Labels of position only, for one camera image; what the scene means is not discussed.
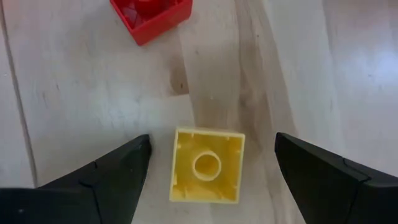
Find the wooden floor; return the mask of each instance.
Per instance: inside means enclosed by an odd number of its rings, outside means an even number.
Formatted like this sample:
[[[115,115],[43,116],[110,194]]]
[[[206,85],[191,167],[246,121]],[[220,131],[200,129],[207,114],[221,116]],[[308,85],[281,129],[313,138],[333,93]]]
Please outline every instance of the wooden floor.
[[[108,0],[3,0],[0,186],[44,185],[139,134],[133,223],[304,223],[283,131],[398,175],[398,1],[195,0],[138,47]],[[246,134],[239,205],[171,203],[176,126]]]

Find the yellow lego duplo brick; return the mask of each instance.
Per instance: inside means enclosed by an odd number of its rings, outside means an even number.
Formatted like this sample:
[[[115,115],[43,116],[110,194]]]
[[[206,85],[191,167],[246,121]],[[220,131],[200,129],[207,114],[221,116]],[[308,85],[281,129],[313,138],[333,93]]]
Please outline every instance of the yellow lego duplo brick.
[[[238,203],[244,134],[177,128],[170,200]]]

